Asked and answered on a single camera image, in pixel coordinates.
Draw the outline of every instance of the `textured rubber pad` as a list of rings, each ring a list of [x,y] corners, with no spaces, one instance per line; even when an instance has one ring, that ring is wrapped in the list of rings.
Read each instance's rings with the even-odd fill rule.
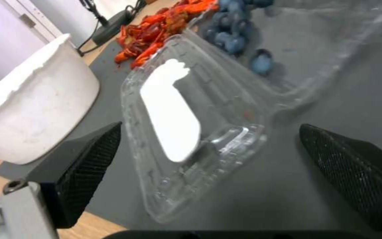
[[[327,180],[376,230],[382,230],[382,150],[303,124],[300,139]]]
[[[121,140],[121,123],[60,144],[27,177],[41,186],[56,228],[76,224],[94,195]]]

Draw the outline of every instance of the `blueberry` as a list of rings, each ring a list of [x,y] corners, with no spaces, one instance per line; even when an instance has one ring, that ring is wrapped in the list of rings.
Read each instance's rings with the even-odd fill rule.
[[[241,9],[245,8],[244,0],[234,0],[234,1],[237,2],[240,5]]]
[[[256,55],[250,62],[250,69],[261,76],[267,76],[272,69],[273,58],[272,54],[265,49],[256,51]]]
[[[219,11],[220,12],[226,12],[228,10],[228,5],[230,2],[234,0],[219,0],[218,5],[219,5]]]
[[[214,43],[215,45],[217,45],[218,47],[222,48],[225,46],[225,43],[227,41],[229,41],[229,39],[231,38],[231,34],[227,33],[227,32],[219,32],[218,34],[216,34],[215,36],[215,40],[214,40]]]
[[[253,0],[253,4],[259,8],[266,8],[273,5],[274,0]]]
[[[243,11],[241,4],[238,1],[232,1],[228,4],[228,12]]]
[[[214,43],[215,36],[219,32],[219,28],[216,26],[210,26],[203,32],[203,38],[210,43]]]
[[[231,27],[231,21],[228,18],[227,12],[217,12],[212,17],[212,23],[220,29],[227,31]]]
[[[249,39],[251,33],[250,22],[246,19],[234,21],[231,25],[231,32],[234,36],[243,36]]]
[[[247,15],[244,11],[235,11],[235,12],[229,12],[228,18],[232,23],[234,23],[242,19],[247,19]]]
[[[245,47],[245,39],[241,36],[231,37],[225,42],[225,50],[231,55],[241,53]]]
[[[227,15],[228,15],[227,12],[217,12],[217,13],[213,14],[213,16],[212,16],[213,24],[215,26],[218,26],[221,18],[226,17]]]
[[[232,22],[229,20],[228,16],[224,16],[219,21],[219,28],[224,31],[228,31],[231,28]]]

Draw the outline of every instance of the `wooden table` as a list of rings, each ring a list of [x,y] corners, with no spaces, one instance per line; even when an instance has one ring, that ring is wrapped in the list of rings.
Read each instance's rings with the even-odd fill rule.
[[[156,11],[158,11],[158,9],[163,7],[170,7],[177,1],[178,0],[157,0],[152,4],[144,7],[142,11],[137,14],[136,18],[134,18],[131,24],[139,24],[144,16],[153,15]],[[115,40],[115,37],[112,38],[109,42],[105,43],[102,47],[83,56],[84,61],[90,65],[92,61],[94,61],[102,52],[102,50],[104,50],[105,47],[113,40]],[[94,46],[94,42],[89,41],[82,47],[82,50],[88,50]],[[2,193],[3,186],[8,181],[8,179],[0,177],[0,195]],[[59,229],[57,231],[60,235],[60,238],[62,239],[100,239],[122,230],[126,230],[126,228],[95,216],[91,213],[84,212],[74,227],[70,229]]]

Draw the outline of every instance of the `plastic clamshell container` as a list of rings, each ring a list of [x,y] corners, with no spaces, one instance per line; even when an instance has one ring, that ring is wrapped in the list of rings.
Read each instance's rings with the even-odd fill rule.
[[[382,0],[277,0],[268,11],[250,9],[258,37],[250,39],[238,58],[201,37],[213,15],[206,11],[125,80],[121,101],[126,131],[144,203],[156,221],[170,221],[261,150],[273,115],[313,101],[382,27]],[[267,78],[246,67],[260,47],[274,56]],[[181,163],[164,153],[140,96],[147,78],[169,59],[190,68],[174,86],[201,125],[197,149]]]
[[[59,36],[0,80],[0,160],[38,159],[92,106],[100,83],[69,39]]]
[[[196,150],[181,163],[172,162],[163,151],[140,94],[150,74],[169,59],[189,68],[174,87],[201,125]],[[127,77],[121,101],[145,206],[159,222],[168,221],[243,164],[267,139],[269,110],[257,105],[220,65],[181,36],[172,37],[143,68]],[[171,111],[166,117],[175,114]]]
[[[255,95],[276,98],[280,108],[313,101],[367,38],[382,27],[382,0],[276,0],[274,6],[246,6],[252,23],[242,55],[229,56],[203,39],[214,14],[193,19],[183,34],[239,76]],[[256,49],[272,52],[271,74],[248,69]]]

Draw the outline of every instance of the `screw hole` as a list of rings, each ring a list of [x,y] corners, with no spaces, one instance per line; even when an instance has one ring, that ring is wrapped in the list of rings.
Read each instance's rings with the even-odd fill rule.
[[[20,181],[12,181],[12,182],[8,183],[8,187],[9,187],[9,188],[15,188],[15,187],[17,187],[19,184],[20,184]]]

